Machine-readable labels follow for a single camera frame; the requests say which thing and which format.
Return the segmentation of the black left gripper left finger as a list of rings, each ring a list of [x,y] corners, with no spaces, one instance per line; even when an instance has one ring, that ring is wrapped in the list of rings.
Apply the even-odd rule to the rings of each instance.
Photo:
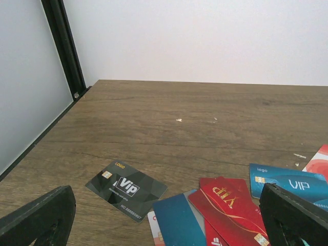
[[[1,245],[66,245],[75,212],[71,186],[59,186],[1,218]]]

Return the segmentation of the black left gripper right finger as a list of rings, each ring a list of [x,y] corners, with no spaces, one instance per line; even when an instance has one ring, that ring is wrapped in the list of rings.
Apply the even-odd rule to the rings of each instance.
[[[327,245],[327,211],[274,183],[259,202],[271,245]]]

